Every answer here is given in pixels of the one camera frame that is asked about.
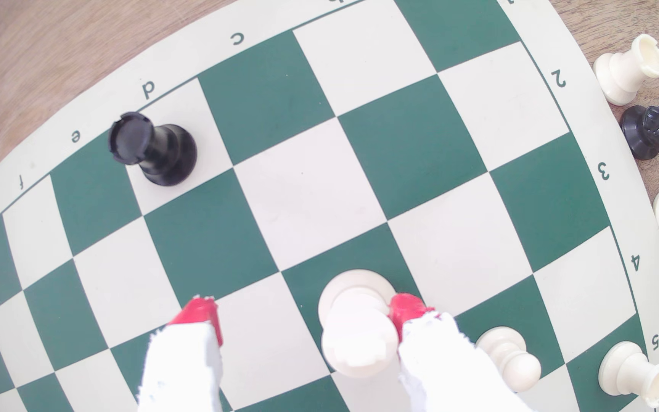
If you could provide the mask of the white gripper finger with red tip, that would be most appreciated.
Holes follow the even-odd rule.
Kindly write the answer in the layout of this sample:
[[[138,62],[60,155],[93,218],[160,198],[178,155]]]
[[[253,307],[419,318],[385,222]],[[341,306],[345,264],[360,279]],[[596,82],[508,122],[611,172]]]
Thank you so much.
[[[389,319],[398,332],[399,381],[413,411],[532,411],[452,314],[397,293]]]
[[[222,411],[222,344],[214,297],[194,296],[150,336],[138,411]]]

